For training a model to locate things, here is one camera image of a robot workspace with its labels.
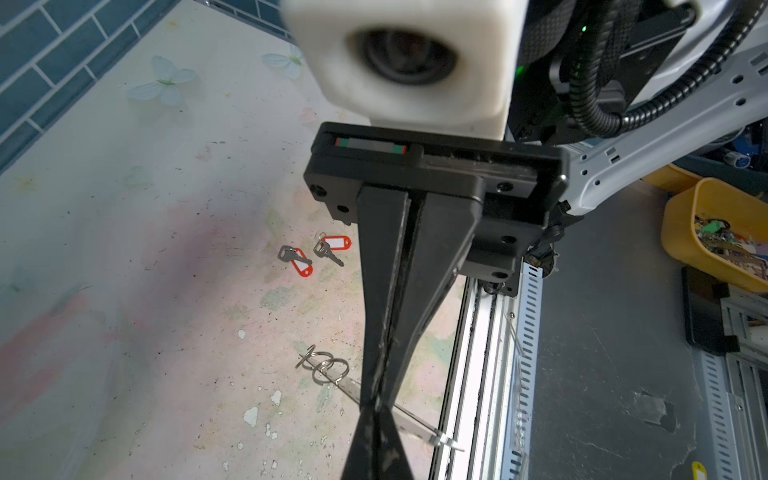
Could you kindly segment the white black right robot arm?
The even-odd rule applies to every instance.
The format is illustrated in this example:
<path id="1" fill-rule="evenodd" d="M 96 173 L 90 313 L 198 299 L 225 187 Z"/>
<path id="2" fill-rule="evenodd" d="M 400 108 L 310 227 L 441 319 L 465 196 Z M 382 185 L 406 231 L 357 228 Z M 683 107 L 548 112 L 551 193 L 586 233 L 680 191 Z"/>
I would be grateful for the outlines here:
<path id="1" fill-rule="evenodd" d="M 361 409 L 392 408 L 457 276 L 516 292 L 519 266 L 653 161 L 746 122 L 714 116 L 763 1 L 288 1 L 332 103 L 305 173 L 358 228 Z"/>

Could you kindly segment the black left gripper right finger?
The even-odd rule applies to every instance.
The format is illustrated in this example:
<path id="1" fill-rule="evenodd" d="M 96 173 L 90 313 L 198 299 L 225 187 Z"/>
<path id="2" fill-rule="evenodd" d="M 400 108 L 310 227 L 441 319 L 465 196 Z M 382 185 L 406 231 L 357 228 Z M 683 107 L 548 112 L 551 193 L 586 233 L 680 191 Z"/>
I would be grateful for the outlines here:
<path id="1" fill-rule="evenodd" d="M 374 478 L 378 480 L 413 480 L 405 450 L 391 410 L 375 416 Z"/>

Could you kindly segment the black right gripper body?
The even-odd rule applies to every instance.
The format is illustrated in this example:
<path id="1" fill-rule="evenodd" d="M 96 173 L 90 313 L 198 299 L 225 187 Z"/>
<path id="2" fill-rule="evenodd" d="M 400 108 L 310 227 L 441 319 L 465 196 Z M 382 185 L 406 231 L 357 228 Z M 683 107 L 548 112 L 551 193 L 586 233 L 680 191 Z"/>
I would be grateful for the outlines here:
<path id="1" fill-rule="evenodd" d="M 559 147 L 325 122 L 304 179 L 347 225 L 365 186 L 481 202 L 482 218 L 459 274 L 514 296 L 522 262 L 548 276 L 566 226 L 560 198 L 568 155 Z"/>

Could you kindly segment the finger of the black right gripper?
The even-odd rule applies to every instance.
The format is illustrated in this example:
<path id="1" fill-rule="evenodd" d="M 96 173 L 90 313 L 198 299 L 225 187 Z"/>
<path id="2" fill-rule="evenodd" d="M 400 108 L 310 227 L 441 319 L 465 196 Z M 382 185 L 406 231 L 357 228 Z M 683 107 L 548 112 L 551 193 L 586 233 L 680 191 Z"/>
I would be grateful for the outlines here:
<path id="1" fill-rule="evenodd" d="M 365 303 L 361 405 L 378 408 L 389 353 L 410 200 L 403 191 L 365 186 L 357 198 Z"/>
<path id="2" fill-rule="evenodd" d="M 380 381 L 381 404 L 394 405 L 419 338 L 450 289 L 482 218 L 482 203 L 428 193 L 407 230 L 394 325 Z"/>

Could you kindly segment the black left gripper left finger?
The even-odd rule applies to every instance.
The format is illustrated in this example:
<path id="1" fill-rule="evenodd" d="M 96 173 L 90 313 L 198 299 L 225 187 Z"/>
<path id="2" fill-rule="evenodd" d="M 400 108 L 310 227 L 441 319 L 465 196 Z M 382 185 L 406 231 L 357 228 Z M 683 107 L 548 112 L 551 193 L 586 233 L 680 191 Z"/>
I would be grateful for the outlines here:
<path id="1" fill-rule="evenodd" d="M 378 416 L 373 407 L 363 407 L 344 464 L 343 480 L 378 478 Z"/>

